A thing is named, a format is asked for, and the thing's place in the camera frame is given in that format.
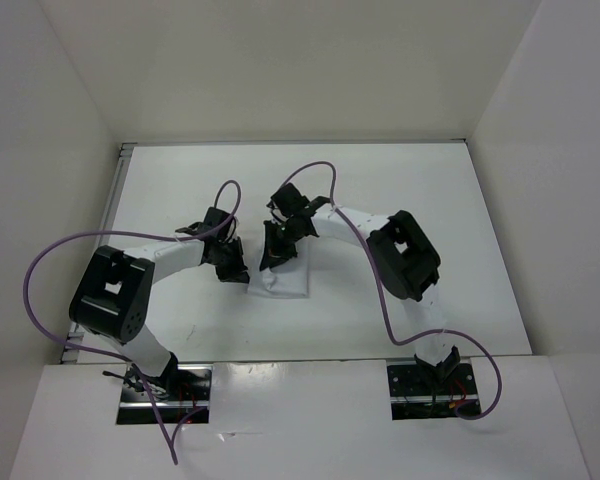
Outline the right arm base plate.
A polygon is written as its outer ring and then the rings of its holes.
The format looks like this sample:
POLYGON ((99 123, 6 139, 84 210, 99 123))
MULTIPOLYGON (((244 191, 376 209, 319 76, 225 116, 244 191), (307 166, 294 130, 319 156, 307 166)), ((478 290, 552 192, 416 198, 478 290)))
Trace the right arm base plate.
POLYGON ((414 361, 389 363, 386 367, 393 420, 446 419, 455 409, 474 417, 482 412, 470 363, 462 362, 433 392, 424 372, 414 361))

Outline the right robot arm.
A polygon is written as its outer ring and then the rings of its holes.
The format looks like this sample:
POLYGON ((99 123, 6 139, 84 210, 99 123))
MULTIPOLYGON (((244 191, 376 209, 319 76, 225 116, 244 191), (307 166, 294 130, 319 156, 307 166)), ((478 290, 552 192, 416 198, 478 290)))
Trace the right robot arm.
POLYGON ((406 317, 421 330, 440 330, 444 318, 437 305, 441 259, 411 213, 373 215, 334 206, 318 196, 302 195, 291 183, 267 204, 264 244, 254 294, 271 298, 308 295, 309 237, 360 246, 372 260, 382 291, 399 299, 406 317))

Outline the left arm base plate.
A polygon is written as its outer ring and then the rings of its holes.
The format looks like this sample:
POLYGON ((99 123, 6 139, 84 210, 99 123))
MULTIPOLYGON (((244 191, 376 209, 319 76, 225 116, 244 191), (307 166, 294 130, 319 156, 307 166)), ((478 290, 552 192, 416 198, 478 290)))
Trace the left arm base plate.
MULTIPOLYGON (((181 365, 180 375, 184 385, 171 393, 154 393, 156 406, 163 422, 169 426, 184 424, 207 424, 210 415, 211 365, 181 365)), ((120 379, 121 388, 117 425, 152 425, 157 420, 149 397, 140 384, 138 376, 128 369, 123 376, 104 373, 120 379)))

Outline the white skirt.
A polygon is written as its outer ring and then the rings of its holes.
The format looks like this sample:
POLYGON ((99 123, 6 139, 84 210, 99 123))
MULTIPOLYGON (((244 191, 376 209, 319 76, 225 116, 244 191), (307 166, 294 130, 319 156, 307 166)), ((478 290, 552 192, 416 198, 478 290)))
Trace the white skirt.
POLYGON ((260 270, 264 254, 261 240, 249 264, 247 294, 269 299, 304 299, 309 296, 310 249, 307 239, 297 244, 298 256, 281 266, 260 270))

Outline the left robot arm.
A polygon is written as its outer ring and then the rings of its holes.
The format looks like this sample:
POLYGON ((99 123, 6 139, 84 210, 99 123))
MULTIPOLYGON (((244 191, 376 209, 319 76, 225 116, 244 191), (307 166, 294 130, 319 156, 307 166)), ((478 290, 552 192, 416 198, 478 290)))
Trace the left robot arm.
POLYGON ((130 364, 125 384, 156 399, 193 395, 202 385, 181 370, 176 355, 146 325, 155 283, 185 269, 211 265, 221 282, 247 284, 237 220, 210 207, 204 220, 182 227, 172 241, 128 250, 105 245, 93 254, 70 303, 69 316, 105 339, 130 364))

